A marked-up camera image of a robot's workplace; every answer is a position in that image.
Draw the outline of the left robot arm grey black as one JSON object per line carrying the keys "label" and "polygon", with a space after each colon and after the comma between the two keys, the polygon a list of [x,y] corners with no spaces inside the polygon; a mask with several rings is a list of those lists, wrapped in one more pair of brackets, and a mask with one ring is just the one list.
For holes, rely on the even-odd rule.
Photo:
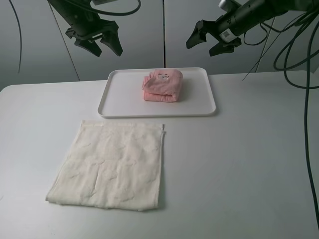
{"label": "left robot arm grey black", "polygon": [[96,43],[100,40],[117,56],[123,53],[118,37],[118,25],[115,21],[104,20],[97,13],[81,9],[65,0],[50,0],[51,6],[70,25],[65,32],[67,37],[75,38],[74,45],[99,57],[101,48]]}

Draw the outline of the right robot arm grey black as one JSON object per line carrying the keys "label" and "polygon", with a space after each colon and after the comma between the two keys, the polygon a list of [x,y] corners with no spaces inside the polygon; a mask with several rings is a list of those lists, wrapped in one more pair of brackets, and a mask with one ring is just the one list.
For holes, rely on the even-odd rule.
{"label": "right robot arm grey black", "polygon": [[249,0],[240,4],[235,0],[221,0],[218,7],[225,14],[215,21],[198,21],[190,38],[187,49],[206,42],[206,34],[212,35],[218,43],[209,50],[210,56],[234,52],[241,45],[240,35],[257,24],[288,11],[310,13],[319,6],[317,0]]}

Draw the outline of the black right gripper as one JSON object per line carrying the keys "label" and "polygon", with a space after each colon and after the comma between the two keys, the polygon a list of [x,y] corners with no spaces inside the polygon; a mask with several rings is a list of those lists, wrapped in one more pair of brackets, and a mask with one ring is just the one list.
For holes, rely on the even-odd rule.
{"label": "black right gripper", "polygon": [[231,30],[236,25],[235,13],[236,10],[227,12],[216,21],[199,21],[186,41],[187,49],[206,42],[206,35],[209,33],[219,42],[209,50],[210,57],[234,52],[234,48],[242,44],[239,36],[235,35],[235,30]]}

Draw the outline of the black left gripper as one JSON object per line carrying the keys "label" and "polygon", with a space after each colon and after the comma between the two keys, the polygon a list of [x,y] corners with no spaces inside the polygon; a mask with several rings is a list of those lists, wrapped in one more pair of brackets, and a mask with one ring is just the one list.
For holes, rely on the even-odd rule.
{"label": "black left gripper", "polygon": [[115,21],[103,20],[97,13],[89,12],[73,4],[68,4],[70,16],[66,21],[70,25],[65,32],[69,38],[76,38],[74,45],[100,57],[102,50],[93,39],[102,34],[100,42],[108,46],[117,56],[123,53],[118,37],[118,25]]}

